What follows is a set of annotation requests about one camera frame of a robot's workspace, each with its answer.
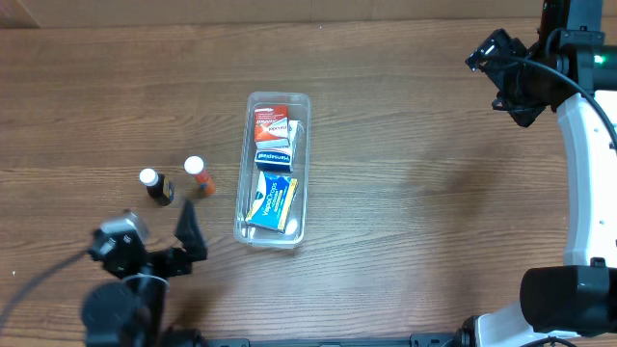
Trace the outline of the orange bottle white cap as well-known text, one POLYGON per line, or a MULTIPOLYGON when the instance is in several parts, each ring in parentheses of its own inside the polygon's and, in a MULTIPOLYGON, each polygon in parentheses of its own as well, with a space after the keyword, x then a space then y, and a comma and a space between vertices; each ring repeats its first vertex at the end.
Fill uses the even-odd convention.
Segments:
POLYGON ((216 192, 216 185, 212 176, 206 169, 205 161, 197 156, 190 156, 184 162, 184 170, 191 175, 199 184, 206 196, 211 196, 216 192))

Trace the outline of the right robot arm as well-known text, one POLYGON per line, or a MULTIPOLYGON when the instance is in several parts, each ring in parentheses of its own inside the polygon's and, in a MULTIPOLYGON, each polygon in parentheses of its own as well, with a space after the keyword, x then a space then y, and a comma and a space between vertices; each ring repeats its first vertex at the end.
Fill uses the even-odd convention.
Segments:
POLYGON ((526 271, 517 302, 468 318, 454 346, 569 346, 616 330, 616 49, 602 16, 602 0, 546 0, 533 45, 498 29, 468 57, 517 125, 556 114, 569 227, 562 264, 526 271))

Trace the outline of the dark bottle white cap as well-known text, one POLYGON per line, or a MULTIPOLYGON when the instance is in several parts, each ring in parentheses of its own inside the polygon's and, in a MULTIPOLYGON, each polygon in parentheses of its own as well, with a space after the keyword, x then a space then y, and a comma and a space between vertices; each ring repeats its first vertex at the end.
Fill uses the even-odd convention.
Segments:
POLYGON ((162 173, 151 168, 141 170, 139 179, 146 186, 148 195, 161 206, 167 206, 174 200, 174 186, 162 173))

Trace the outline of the white and blue medicine box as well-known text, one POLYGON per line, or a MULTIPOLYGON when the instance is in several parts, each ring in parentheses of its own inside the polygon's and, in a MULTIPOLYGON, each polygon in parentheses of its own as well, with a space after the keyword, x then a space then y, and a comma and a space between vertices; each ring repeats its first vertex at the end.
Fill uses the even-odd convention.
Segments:
POLYGON ((292 173, 296 147, 304 128, 299 120, 289 122, 289 146, 258 149, 255 153, 256 167, 262 171, 292 173))

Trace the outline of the blue VapoDrops box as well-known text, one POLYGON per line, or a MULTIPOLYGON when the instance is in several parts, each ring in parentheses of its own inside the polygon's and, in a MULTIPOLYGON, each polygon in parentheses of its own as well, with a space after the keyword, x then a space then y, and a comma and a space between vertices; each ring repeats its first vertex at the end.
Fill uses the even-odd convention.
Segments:
POLYGON ((297 185, 297 179, 291 176, 260 172, 246 221, 253 226, 283 232, 297 185))

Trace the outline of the red medicine box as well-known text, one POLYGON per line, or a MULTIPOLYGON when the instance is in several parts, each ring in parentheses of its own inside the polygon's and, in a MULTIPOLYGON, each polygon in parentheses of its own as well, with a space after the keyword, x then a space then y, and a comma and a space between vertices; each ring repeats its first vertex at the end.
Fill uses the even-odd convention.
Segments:
POLYGON ((289 146, 289 118, 286 105, 256 107, 254 116, 257 148, 289 146))

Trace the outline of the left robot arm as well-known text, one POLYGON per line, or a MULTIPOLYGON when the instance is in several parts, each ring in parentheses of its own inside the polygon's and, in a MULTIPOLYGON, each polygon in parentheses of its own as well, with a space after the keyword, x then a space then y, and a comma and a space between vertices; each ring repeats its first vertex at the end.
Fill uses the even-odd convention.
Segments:
POLYGON ((174 236, 178 247, 148 251, 148 229, 131 211, 94 231, 88 254, 117 280, 95 288, 84 300, 81 320, 88 347, 206 344, 195 329, 161 330, 169 279, 191 274, 195 262, 207 259, 206 242, 189 200, 183 204, 174 236))

